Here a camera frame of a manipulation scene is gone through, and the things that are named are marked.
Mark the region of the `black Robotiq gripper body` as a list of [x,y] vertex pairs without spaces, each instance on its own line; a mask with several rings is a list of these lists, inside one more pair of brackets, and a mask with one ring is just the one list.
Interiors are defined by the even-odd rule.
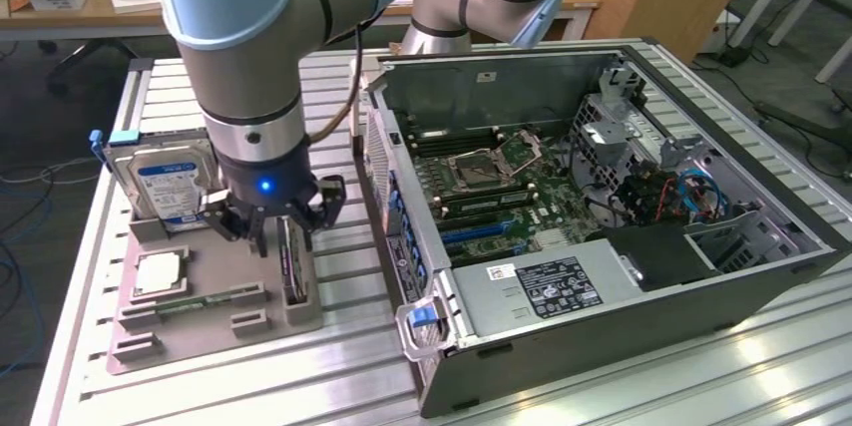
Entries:
[[218,153],[218,166],[228,186],[232,209],[248,219],[257,208],[265,215],[289,214],[314,219],[309,200],[318,192],[310,170],[309,142],[300,141],[282,156],[245,162]]

